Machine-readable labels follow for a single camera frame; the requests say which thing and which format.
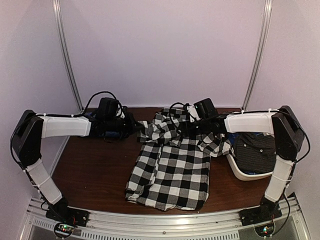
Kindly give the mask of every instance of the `white wall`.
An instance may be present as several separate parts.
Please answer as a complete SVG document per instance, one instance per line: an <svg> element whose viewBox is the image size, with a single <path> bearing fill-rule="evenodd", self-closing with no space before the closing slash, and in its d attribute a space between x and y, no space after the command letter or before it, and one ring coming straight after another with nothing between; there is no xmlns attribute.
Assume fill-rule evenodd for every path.
<svg viewBox="0 0 320 240"><path fill-rule="evenodd" d="M264 0L61 1L83 104L109 90L128 106L163 107L207 97L219 107L242 106L264 5Z"/></svg>
<svg viewBox="0 0 320 240"><path fill-rule="evenodd" d="M10 136L26 109L75 113L51 0L0 1L0 233L17 239L17 228L34 193L9 150ZM49 169L63 138L45 139Z"/></svg>
<svg viewBox="0 0 320 240"><path fill-rule="evenodd" d="M320 235L319 13L320 1L273 1L265 52L249 103L250 110L290 105L310 138L311 153L298 164L288 192L296 192L312 239Z"/></svg>

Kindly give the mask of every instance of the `brown wooden surface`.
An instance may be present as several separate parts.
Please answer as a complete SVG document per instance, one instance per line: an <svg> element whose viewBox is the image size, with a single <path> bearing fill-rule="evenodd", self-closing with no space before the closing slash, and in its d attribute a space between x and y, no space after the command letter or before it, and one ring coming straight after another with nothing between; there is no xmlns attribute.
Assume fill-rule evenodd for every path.
<svg viewBox="0 0 320 240"><path fill-rule="evenodd" d="M136 120L151 120L159 108L131 108ZM125 214L185 214L195 211L155 208L125 201L125 188L140 152L134 134L108 143L102 138L71 137L54 171L53 180L72 207ZM200 213L256 206L269 178L238 180L226 157L211 159L209 198Z"/></svg>

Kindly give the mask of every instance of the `white plastic basket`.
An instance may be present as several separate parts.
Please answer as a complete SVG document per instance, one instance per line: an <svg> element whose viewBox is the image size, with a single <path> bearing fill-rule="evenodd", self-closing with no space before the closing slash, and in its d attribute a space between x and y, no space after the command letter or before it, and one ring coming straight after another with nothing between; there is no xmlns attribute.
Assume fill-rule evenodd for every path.
<svg viewBox="0 0 320 240"><path fill-rule="evenodd" d="M229 162L230 167L233 171L233 174L236 176L237 179L240 179L241 181L254 181L254 180L264 179L264 178L271 176L273 173L271 171L271 172L262 173L262 174L255 174L255 175L246 174L238 168L236 161L231 154L227 154L226 158L228 159L228 162Z"/></svg>

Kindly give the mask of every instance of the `vertical metal post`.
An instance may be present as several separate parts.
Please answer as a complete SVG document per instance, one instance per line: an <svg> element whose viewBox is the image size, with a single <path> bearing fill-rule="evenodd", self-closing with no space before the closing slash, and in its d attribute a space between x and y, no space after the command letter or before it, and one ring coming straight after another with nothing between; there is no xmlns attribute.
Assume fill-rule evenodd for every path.
<svg viewBox="0 0 320 240"><path fill-rule="evenodd" d="M269 26L270 26L270 20L271 20L271 13L272 13L272 0L265 0L264 5L264 12L263 12L263 18L262 18L262 25L261 25L261 32L260 32L260 39L258 43L258 48L255 56L255 61L250 77L250 83L245 95L245 99L243 102L242 108L244 110L247 109L255 83L258 76L259 68L262 61L262 56L264 52L264 48L267 41L267 36L269 32Z"/></svg>
<svg viewBox="0 0 320 240"><path fill-rule="evenodd" d="M77 88L75 76L72 70L71 61L68 53L66 36L65 36L65 31L64 31L63 21L62 21L62 14L60 9L60 0L53 0L53 10L54 10L54 16L57 24L58 35L59 35L65 69L69 78L71 90L72 90L77 108L79 111L81 111L83 109L83 105L81 102L80 94Z"/></svg>

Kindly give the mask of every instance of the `black and white plaid shirt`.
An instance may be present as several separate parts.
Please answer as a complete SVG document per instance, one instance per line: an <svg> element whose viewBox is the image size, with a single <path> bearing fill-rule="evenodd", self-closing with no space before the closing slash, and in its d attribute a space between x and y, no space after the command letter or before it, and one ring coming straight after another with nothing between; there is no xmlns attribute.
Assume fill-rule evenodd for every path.
<svg viewBox="0 0 320 240"><path fill-rule="evenodd" d="M230 153L231 145L223 134L181 137L169 115L176 126L187 118L181 109L164 108L151 123L141 122L143 145L125 198L163 211L200 209L209 196L210 159Z"/></svg>

